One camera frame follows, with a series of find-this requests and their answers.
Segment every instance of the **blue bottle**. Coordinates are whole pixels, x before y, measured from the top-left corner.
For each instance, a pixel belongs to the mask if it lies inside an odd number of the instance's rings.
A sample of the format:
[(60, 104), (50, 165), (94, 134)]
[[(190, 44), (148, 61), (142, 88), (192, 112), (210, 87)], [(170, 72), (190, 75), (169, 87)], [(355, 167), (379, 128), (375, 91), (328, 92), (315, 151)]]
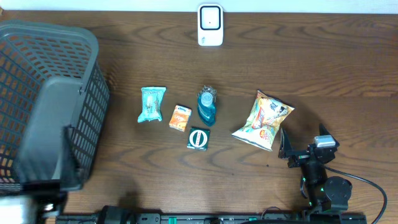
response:
[(198, 113), (200, 119), (207, 126), (216, 123), (216, 90), (210, 86), (205, 86), (198, 94)]

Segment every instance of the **basket bottom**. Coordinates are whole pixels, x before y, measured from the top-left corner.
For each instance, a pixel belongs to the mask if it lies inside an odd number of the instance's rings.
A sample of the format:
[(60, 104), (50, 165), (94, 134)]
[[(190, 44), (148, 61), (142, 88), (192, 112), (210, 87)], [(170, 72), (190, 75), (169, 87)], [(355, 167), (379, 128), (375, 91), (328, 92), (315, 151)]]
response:
[(21, 183), (60, 179), (63, 129), (71, 125), (80, 87), (79, 80), (62, 77), (42, 86), (16, 161)]

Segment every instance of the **white wall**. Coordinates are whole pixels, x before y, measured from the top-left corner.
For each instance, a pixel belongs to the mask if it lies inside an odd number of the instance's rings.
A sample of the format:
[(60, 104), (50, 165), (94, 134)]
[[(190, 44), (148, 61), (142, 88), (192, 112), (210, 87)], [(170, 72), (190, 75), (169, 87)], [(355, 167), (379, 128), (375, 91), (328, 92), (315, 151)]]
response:
[(193, 12), (201, 3), (226, 12), (330, 12), (398, 14), (398, 0), (0, 0), (5, 10)]

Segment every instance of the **snack bag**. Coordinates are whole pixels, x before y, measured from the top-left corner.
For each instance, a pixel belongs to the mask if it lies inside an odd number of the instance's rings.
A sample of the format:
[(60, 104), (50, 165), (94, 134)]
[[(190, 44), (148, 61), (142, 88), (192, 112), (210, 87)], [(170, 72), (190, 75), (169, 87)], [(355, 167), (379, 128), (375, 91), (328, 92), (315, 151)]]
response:
[(170, 128), (175, 128), (179, 131), (185, 131), (189, 117), (191, 116), (192, 110), (184, 106), (176, 105), (172, 119), (170, 120)]
[(138, 123), (158, 119), (162, 121), (160, 104), (166, 87), (142, 87), (142, 113), (138, 116)]
[(272, 151), (271, 146), (279, 130), (279, 125), (293, 110), (293, 107), (285, 105), (258, 90), (246, 124), (243, 128), (234, 132), (232, 136)]

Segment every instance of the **white circle logo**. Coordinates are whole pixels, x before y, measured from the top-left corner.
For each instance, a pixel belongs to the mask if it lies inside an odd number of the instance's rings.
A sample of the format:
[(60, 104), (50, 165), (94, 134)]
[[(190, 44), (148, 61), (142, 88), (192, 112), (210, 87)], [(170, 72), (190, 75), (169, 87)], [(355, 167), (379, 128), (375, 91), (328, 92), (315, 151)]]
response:
[(194, 130), (189, 136), (189, 142), (193, 147), (203, 147), (207, 143), (207, 135), (202, 130)]

